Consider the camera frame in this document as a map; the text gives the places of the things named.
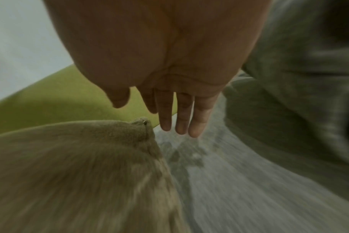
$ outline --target palm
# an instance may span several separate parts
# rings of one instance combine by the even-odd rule
[[[250,13],[240,11],[240,1],[231,0],[102,0],[88,6],[64,0],[73,14],[59,2],[46,0],[62,41],[80,71],[114,106],[124,106],[128,87],[136,86],[169,130],[176,92],[176,131],[188,131],[194,102],[193,137],[204,130],[218,94],[251,51],[266,8],[254,10],[262,16],[250,20]],[[241,4],[252,7],[251,2]]]

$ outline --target yellow-green panel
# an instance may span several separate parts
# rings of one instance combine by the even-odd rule
[[[173,113],[177,112],[174,99]],[[105,94],[77,70],[69,66],[0,101],[0,133],[45,124],[84,121],[132,121],[147,117],[153,126],[158,115],[145,107],[140,93],[131,89],[129,103],[114,109]]]

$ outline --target beige cloth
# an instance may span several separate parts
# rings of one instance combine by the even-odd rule
[[[189,232],[150,122],[0,135],[0,233]]]

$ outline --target white wall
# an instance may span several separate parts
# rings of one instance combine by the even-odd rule
[[[0,99],[71,64],[42,0],[0,0]]]

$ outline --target person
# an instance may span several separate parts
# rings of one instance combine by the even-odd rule
[[[271,2],[44,0],[77,68],[114,107],[125,106],[135,86],[169,131],[176,93],[176,132],[191,137],[201,135],[251,52]]]

